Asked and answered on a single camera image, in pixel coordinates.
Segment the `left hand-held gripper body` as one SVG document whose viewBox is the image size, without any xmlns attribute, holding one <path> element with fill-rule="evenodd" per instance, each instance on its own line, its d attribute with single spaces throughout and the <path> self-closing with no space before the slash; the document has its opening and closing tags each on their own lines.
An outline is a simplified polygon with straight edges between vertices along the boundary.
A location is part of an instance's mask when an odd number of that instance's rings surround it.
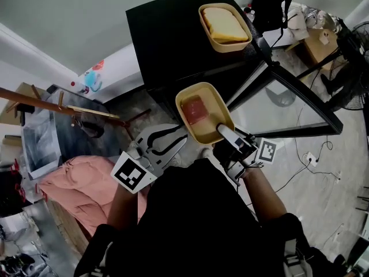
<svg viewBox="0 0 369 277">
<path fill-rule="evenodd" d="M 163 174 L 162 155 L 159 147 L 145 149 L 132 141 L 126 151 L 110 157 L 114 164 L 110 175 L 130 193 L 136 194 Z"/>
</svg>

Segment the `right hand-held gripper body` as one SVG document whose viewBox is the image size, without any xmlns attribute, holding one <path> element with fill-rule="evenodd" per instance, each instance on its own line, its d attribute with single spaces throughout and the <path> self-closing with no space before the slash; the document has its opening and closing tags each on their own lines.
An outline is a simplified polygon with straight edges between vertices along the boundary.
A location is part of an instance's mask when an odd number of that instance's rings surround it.
<svg viewBox="0 0 369 277">
<path fill-rule="evenodd" d="M 246 169 L 261 168 L 264 164 L 272 164 L 277 152 L 277 144 L 271 140 L 261 138 L 257 144 L 251 138 L 224 138 L 215 144 L 213 154 L 220 162 L 226 175 L 236 185 L 245 174 Z"/>
</svg>

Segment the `tray with red meat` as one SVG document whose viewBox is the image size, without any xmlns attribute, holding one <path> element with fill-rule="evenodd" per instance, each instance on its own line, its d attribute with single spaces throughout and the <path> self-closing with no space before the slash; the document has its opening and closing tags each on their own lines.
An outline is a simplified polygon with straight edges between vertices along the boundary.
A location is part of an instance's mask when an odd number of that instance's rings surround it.
<svg viewBox="0 0 369 277">
<path fill-rule="evenodd" d="M 221 141 L 223 136 L 217 131 L 221 124 L 235 130 L 229 110 L 212 84 L 201 82 L 183 89 L 175 103 L 188 131 L 200 144 Z"/>
</svg>

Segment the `black fridge cabinet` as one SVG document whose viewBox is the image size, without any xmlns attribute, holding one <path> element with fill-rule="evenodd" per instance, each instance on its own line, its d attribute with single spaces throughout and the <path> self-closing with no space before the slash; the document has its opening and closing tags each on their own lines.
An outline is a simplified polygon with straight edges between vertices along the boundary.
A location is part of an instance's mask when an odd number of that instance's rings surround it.
<svg viewBox="0 0 369 277">
<path fill-rule="evenodd" d="M 253 40 L 241 51 L 213 49 L 199 7 L 227 3 L 245 20 Z M 199 82 L 212 84 L 229 102 L 263 64 L 271 49 L 234 0 L 155 0 L 126 12 L 131 38 L 148 94 L 176 122 L 175 97 Z"/>
</svg>

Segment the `tray with yellow bread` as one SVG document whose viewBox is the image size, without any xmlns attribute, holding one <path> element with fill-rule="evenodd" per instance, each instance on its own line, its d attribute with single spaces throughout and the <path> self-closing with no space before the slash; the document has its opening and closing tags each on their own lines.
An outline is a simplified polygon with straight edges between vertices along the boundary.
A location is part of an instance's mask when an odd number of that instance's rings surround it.
<svg viewBox="0 0 369 277">
<path fill-rule="evenodd" d="M 230 4 L 205 4 L 199 7 L 198 14 L 210 44 L 218 53 L 242 51 L 253 40 L 244 18 Z"/>
</svg>

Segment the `person's left forearm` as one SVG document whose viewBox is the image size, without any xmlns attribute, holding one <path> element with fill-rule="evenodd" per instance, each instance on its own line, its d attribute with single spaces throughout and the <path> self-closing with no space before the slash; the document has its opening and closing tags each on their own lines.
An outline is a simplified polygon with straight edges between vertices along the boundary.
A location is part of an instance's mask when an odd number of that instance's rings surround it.
<svg viewBox="0 0 369 277">
<path fill-rule="evenodd" d="M 136 226 L 146 210 L 150 186 L 132 194 L 122 185 L 118 185 L 107 218 L 107 224 L 117 230 Z"/>
</svg>

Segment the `person's right forearm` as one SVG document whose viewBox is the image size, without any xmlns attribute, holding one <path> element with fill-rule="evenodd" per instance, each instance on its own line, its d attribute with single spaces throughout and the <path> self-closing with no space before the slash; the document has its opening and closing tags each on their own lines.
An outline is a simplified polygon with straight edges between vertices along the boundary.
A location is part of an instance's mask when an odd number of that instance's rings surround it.
<svg viewBox="0 0 369 277">
<path fill-rule="evenodd" d="M 280 218 L 287 209 L 259 168 L 247 168 L 242 176 L 258 221 L 265 224 Z"/>
</svg>

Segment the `white power strip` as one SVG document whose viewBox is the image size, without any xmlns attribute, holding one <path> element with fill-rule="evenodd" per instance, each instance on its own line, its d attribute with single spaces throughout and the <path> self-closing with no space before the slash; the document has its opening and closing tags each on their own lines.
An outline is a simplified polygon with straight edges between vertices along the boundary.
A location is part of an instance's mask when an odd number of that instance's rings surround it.
<svg viewBox="0 0 369 277">
<path fill-rule="evenodd" d="M 311 152 L 307 152 L 303 155 L 303 158 L 307 161 L 309 165 L 316 167 L 318 164 L 318 158 L 316 158 Z"/>
</svg>

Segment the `pink quilt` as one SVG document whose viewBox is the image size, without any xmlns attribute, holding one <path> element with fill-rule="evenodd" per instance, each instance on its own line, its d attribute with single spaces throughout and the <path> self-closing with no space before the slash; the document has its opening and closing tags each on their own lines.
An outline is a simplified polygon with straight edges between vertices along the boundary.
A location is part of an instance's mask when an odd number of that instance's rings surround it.
<svg viewBox="0 0 369 277">
<path fill-rule="evenodd" d="M 78 156 L 47 174 L 38 185 L 94 235 L 99 225 L 107 223 L 117 186 L 124 185 L 125 175 L 118 168 L 130 161 L 125 152 L 118 166 L 105 157 Z"/>
</svg>

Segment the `black framed glass door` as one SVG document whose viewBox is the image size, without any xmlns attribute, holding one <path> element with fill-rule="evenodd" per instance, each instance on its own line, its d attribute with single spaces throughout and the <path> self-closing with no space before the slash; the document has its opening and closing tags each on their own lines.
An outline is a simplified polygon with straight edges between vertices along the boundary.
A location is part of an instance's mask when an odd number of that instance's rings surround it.
<svg viewBox="0 0 369 277">
<path fill-rule="evenodd" d="M 342 133 L 343 124 L 303 82 L 278 63 L 264 63 L 228 101 L 241 134 L 294 138 Z"/>
</svg>

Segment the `blue plastic toy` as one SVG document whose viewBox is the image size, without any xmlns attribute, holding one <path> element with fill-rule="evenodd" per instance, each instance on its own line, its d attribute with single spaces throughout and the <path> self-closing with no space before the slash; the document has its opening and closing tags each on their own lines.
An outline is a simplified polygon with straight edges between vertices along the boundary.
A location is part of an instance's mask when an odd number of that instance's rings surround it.
<svg viewBox="0 0 369 277">
<path fill-rule="evenodd" d="M 90 70 L 84 74 L 85 85 L 89 87 L 92 92 L 97 92 L 102 85 L 100 73 Z"/>
</svg>

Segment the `person's black clothing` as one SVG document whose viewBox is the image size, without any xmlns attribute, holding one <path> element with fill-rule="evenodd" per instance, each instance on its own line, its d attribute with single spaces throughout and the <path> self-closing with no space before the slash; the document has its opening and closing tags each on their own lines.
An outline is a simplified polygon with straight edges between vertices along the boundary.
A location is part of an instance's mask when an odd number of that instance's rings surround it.
<svg viewBox="0 0 369 277">
<path fill-rule="evenodd" d="M 253 205 L 203 158 L 164 171 L 136 226 L 101 224 L 73 277 L 291 277 L 293 269 L 306 277 L 344 277 L 344 261 L 331 262 L 311 246 L 288 211 L 261 224 Z"/>
</svg>

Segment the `wooden coat rack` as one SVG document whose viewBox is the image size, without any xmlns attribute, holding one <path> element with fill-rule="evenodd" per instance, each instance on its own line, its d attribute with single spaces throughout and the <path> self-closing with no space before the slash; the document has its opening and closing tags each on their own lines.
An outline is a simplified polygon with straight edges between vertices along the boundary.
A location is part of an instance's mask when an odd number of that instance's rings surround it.
<svg viewBox="0 0 369 277">
<path fill-rule="evenodd" d="M 59 103 L 58 104 L 49 103 L 49 102 L 43 101 L 38 98 L 33 98 L 33 97 L 26 96 L 18 92 L 13 92 L 8 89 L 4 89 L 2 87 L 0 87 L 0 98 L 7 99 L 12 102 L 19 103 L 19 104 L 26 104 L 26 105 L 33 106 L 33 107 L 39 107 L 45 110 L 54 111 L 56 113 L 70 115 L 72 117 L 75 117 L 77 114 L 82 114 L 82 113 L 94 114 L 94 115 L 102 117 L 102 119 L 104 119 L 106 123 L 109 123 L 114 126 L 120 126 L 125 129 L 129 129 L 130 124 L 133 121 L 145 115 L 149 115 L 150 112 L 152 111 L 151 109 L 147 109 L 139 113 L 135 117 L 131 118 L 130 120 L 123 121 L 120 119 L 118 115 L 96 111 L 96 110 L 91 110 L 91 109 L 82 108 L 82 107 L 71 106 L 71 105 L 68 105 L 67 107 L 65 107 Z"/>
</svg>

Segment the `black standing fan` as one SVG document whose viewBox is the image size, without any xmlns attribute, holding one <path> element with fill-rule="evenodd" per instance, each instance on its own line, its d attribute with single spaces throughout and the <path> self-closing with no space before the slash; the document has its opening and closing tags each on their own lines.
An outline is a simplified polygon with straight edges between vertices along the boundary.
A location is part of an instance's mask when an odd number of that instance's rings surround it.
<svg viewBox="0 0 369 277">
<path fill-rule="evenodd" d="M 320 63 L 297 76 L 302 79 L 332 62 L 329 80 L 341 86 L 326 102 L 332 111 L 341 108 L 349 111 L 363 110 L 369 105 L 369 21 L 349 29 L 338 19 L 341 29 L 337 34 L 338 49 Z"/>
</svg>

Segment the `beige cloth bag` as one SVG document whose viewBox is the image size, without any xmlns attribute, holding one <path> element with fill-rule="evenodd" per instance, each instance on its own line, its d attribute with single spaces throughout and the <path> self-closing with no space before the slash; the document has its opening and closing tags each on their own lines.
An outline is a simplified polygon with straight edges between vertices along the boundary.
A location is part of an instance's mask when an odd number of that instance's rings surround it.
<svg viewBox="0 0 369 277">
<path fill-rule="evenodd" d="M 309 37 L 305 16 L 301 10 L 291 10 L 288 13 L 288 29 L 295 40 Z"/>
</svg>

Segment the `black backpack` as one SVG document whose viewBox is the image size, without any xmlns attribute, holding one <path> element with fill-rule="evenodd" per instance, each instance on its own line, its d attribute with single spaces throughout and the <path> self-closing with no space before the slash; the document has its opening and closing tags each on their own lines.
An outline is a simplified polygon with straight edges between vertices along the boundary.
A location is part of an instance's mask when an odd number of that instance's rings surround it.
<svg viewBox="0 0 369 277">
<path fill-rule="evenodd" d="M 263 34 L 277 29 L 283 33 L 288 28 L 288 10 L 292 0 L 252 0 L 253 25 Z"/>
</svg>

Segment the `brown cardboard sheet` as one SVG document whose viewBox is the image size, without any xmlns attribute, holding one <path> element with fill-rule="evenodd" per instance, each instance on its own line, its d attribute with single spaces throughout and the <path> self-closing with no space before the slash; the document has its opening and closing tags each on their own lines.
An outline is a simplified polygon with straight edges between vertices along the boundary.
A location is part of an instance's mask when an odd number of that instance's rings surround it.
<svg viewBox="0 0 369 277">
<path fill-rule="evenodd" d="M 17 93 L 30 96 L 36 98 L 35 91 L 37 91 L 38 95 L 42 97 L 46 90 L 41 89 L 39 87 L 32 88 L 31 85 L 26 83 L 21 83 L 20 86 L 16 89 Z M 8 124 L 8 125 L 21 125 L 21 117 L 20 113 L 15 114 L 15 108 L 18 103 L 8 100 L 5 108 L 0 113 L 0 123 Z"/>
</svg>

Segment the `wooden bed frame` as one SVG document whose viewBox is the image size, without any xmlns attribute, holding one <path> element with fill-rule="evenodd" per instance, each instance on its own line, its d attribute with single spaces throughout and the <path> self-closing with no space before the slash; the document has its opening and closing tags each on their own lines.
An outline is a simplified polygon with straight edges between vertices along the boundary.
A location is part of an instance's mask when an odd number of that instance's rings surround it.
<svg viewBox="0 0 369 277">
<path fill-rule="evenodd" d="M 91 238 L 89 233 L 74 216 L 56 201 L 48 200 L 46 204 L 58 230 L 71 247 L 73 253 L 80 259 L 89 244 Z"/>
</svg>

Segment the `plastic wrapped picture frame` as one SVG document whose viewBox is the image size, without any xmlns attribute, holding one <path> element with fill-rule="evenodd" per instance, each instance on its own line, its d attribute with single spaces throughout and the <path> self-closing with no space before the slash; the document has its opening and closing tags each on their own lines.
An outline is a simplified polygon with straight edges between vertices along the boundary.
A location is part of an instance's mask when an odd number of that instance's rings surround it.
<svg viewBox="0 0 369 277">
<path fill-rule="evenodd" d="M 32 179 L 46 175 L 76 156 L 108 158 L 120 153 L 115 128 L 92 112 L 107 112 L 102 104 L 60 88 L 43 95 L 43 100 L 57 104 L 61 95 L 64 106 L 87 108 L 89 112 L 72 117 L 37 107 L 33 113 L 26 114 L 21 137 L 25 164 Z"/>
</svg>

